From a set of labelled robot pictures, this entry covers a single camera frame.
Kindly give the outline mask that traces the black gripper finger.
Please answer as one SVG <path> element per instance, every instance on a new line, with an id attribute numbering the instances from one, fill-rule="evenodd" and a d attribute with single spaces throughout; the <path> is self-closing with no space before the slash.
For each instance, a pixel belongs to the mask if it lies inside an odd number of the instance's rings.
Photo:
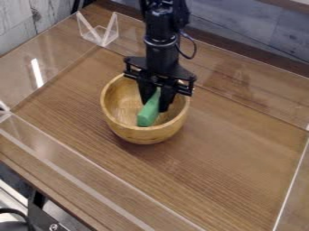
<path id="1" fill-rule="evenodd" d="M 156 86 L 147 79 L 140 79 L 137 81 L 137 85 L 139 85 L 141 103 L 145 104 L 148 99 L 151 98 L 151 96 L 153 95 L 153 93 L 156 91 Z"/>
<path id="2" fill-rule="evenodd" d="M 159 112 L 163 113 L 168 109 L 168 105 L 173 101 L 173 97 L 176 95 L 176 89 L 169 86 L 164 85 L 160 87 L 160 97 L 159 97 Z"/>

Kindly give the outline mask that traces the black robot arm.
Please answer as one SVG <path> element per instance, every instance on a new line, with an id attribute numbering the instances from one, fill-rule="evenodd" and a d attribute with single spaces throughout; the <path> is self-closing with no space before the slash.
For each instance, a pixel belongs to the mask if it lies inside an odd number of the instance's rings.
<path id="1" fill-rule="evenodd" d="M 144 22 L 145 56 L 124 58 L 124 76 L 133 79 L 145 104 L 160 89 L 157 111 L 164 113 L 176 94 L 189 97 L 196 76 L 179 65 L 179 56 L 191 60 L 196 44 L 183 31 L 189 22 L 185 0 L 139 0 Z"/>

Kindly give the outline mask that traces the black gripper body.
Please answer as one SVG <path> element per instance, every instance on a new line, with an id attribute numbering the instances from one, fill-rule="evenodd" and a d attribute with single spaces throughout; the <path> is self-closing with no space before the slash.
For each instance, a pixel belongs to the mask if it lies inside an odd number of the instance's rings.
<path id="1" fill-rule="evenodd" d="M 157 88 L 169 85 L 176 89 L 176 94 L 191 96 L 196 77 L 179 65 L 179 38 L 157 41 L 145 37 L 144 44 L 144 57 L 124 58 L 124 76 L 136 83 L 147 79 Z"/>

